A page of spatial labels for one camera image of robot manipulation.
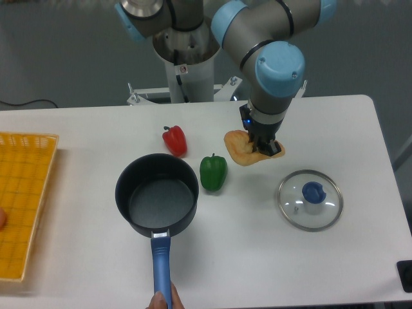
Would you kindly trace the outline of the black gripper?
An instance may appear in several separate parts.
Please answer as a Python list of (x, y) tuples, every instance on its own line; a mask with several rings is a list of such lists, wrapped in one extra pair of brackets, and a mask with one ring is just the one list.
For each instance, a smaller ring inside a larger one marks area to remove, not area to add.
[(248, 131), (249, 142), (252, 144), (252, 152), (261, 153), (267, 156), (274, 156), (281, 152), (281, 146), (276, 139), (284, 114), (264, 115), (255, 109), (243, 105), (239, 108), (243, 127)]

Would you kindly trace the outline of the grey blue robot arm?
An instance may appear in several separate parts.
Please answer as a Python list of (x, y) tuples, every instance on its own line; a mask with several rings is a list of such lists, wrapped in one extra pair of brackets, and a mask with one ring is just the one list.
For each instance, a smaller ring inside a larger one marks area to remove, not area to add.
[(288, 40), (331, 19), (336, 9), (335, 1), (267, 1), (253, 8), (229, 1), (208, 18), (202, 1), (115, 5), (132, 40), (152, 40), (174, 103), (213, 99), (213, 60), (225, 51), (251, 86), (239, 112), (252, 150), (267, 156), (281, 150), (276, 133), (303, 83), (304, 56)]

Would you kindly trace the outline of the person's hand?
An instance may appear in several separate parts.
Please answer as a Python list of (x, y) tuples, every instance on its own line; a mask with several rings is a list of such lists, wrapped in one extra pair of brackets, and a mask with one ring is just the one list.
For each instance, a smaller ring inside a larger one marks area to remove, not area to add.
[[(180, 296), (178, 295), (178, 291), (174, 285), (171, 283), (171, 301), (172, 301), (172, 309), (184, 309), (184, 305)], [(167, 309), (167, 301), (161, 292), (156, 292), (155, 295), (151, 298), (150, 303), (146, 309)]]

